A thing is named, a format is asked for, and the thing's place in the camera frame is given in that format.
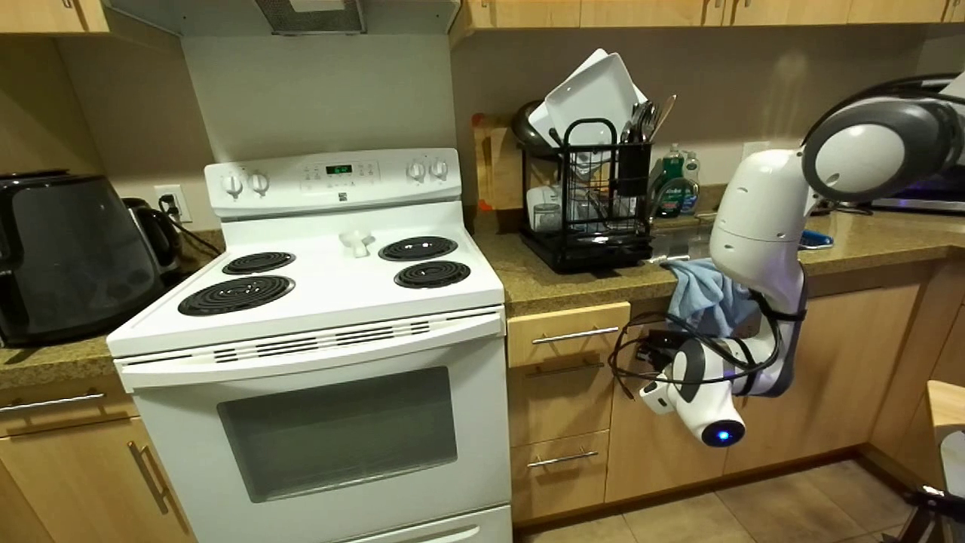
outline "oven window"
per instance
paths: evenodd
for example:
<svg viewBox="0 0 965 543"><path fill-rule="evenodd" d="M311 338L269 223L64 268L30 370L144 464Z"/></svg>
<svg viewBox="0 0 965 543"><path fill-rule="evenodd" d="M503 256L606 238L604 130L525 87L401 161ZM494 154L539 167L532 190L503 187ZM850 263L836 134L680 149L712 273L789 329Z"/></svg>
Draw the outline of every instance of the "oven window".
<svg viewBox="0 0 965 543"><path fill-rule="evenodd" d="M447 368L226 402L216 415L249 500L455 461Z"/></svg>

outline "white appliance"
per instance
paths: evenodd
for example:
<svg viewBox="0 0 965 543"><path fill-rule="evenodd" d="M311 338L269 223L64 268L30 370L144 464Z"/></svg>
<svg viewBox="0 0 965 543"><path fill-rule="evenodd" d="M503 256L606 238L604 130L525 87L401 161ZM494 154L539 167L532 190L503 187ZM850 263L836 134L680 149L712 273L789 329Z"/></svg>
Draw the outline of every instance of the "white appliance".
<svg viewBox="0 0 965 543"><path fill-rule="evenodd" d="M452 149L206 169L226 254L107 334L201 543L510 543L503 286Z"/></svg>

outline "kitchen counter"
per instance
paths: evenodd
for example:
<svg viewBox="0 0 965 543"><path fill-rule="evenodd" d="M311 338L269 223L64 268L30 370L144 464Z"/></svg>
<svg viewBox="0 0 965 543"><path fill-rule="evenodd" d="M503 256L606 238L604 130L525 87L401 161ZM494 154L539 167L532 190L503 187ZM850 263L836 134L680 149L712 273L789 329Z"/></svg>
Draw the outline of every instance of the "kitchen counter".
<svg viewBox="0 0 965 543"><path fill-rule="evenodd" d="M811 218L808 229L819 229L836 238L833 248L803 252L803 263L811 278L874 273L902 263L938 263L965 252L965 218L833 212L829 218ZM654 263L619 268L613 276L554 276L520 235L480 235L475 243L507 286L510 315L628 300L669 300L676 289L676 278ZM32 350L0 350L0 392L94 378L115 378L102 338Z"/></svg>

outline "dish rack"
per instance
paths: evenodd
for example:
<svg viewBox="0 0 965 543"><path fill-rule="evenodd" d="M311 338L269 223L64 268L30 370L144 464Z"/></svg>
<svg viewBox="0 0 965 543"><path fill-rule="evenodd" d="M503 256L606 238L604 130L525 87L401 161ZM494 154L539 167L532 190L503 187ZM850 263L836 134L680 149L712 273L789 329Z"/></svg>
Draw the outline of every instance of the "dish rack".
<svg viewBox="0 0 965 543"><path fill-rule="evenodd" d="M573 145L601 130L604 145ZM583 118L554 149L522 145L525 246L554 273L613 273L650 256L650 141Z"/></svg>

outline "stove control panel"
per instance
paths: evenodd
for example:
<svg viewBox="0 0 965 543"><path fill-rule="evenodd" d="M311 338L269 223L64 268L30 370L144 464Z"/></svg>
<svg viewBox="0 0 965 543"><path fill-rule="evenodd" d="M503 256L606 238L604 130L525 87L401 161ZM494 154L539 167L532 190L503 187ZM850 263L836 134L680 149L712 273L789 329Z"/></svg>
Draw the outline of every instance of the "stove control panel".
<svg viewBox="0 0 965 543"><path fill-rule="evenodd" d="M455 149L337 152L212 163L206 169L206 183L216 218L462 200Z"/></svg>

